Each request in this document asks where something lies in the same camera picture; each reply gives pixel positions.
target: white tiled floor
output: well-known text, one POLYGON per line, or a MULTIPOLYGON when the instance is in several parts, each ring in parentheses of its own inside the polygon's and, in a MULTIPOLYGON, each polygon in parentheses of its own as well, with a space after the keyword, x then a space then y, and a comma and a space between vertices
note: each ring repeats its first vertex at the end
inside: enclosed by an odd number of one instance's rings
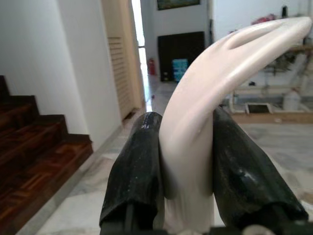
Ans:
MULTIPOLYGON (((176 83, 160 83, 157 77, 150 77, 150 94, 154 98, 148 104, 153 111, 164 113, 175 87, 176 83)), ((145 110, 139 110, 125 122, 119 136, 95 159, 37 235, 99 234, 99 215, 111 167, 127 140, 133 122, 143 112, 145 110)), ((313 203, 313 125, 247 124, 242 127, 271 156, 296 196, 306 203, 313 203)))

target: red object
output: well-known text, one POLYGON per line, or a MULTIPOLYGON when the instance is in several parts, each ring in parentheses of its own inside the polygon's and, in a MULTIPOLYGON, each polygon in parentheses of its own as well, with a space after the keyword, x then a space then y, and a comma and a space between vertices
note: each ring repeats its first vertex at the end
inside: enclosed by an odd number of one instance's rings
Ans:
POLYGON ((148 60, 148 74, 149 75, 156 75, 156 66, 155 66, 155 60, 150 58, 148 60))

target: white bottle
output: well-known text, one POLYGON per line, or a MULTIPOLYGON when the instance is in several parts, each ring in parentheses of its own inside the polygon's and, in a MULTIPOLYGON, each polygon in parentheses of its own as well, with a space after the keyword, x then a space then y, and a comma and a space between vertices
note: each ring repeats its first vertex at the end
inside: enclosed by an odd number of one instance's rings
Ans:
POLYGON ((299 109, 300 101, 301 96, 295 89, 292 89, 284 96, 283 109, 286 111, 296 111, 299 109))

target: picture frame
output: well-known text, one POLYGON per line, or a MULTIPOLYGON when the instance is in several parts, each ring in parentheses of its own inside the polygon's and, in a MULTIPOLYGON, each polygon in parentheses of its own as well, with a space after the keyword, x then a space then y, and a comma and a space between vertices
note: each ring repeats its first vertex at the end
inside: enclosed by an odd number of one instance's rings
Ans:
POLYGON ((201 0, 157 0, 157 9, 168 10, 179 7, 200 5, 201 0))

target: stair step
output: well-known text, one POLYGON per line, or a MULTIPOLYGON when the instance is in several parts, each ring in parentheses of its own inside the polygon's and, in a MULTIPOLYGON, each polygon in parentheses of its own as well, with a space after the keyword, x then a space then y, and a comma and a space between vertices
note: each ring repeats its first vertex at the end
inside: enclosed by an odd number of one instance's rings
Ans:
POLYGON ((0 190, 0 234, 15 234, 91 155, 87 135, 69 135, 0 190))
POLYGON ((66 134, 65 117, 47 115, 39 116, 33 124, 3 137, 0 141, 0 187, 11 175, 59 143, 66 134))
POLYGON ((8 86, 6 85, 5 78, 0 75, 0 100, 7 98, 10 95, 8 86))
POLYGON ((0 103, 0 138, 29 125, 34 118, 30 103, 0 103))

